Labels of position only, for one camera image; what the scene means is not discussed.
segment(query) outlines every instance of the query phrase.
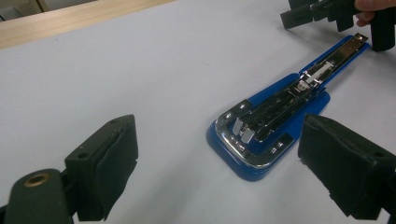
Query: human hand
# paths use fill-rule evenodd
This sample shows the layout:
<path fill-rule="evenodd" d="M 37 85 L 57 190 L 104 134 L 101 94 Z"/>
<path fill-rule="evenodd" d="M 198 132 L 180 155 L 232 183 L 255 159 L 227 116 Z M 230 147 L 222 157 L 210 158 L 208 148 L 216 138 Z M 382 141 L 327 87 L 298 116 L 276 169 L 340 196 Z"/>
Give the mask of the human hand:
<path fill-rule="evenodd" d="M 361 13 L 357 14 L 357 25 L 365 26 L 370 24 L 370 21 L 375 16 L 375 11 L 385 9 L 388 7 L 396 7 L 396 0 L 356 0 L 355 8 Z"/>

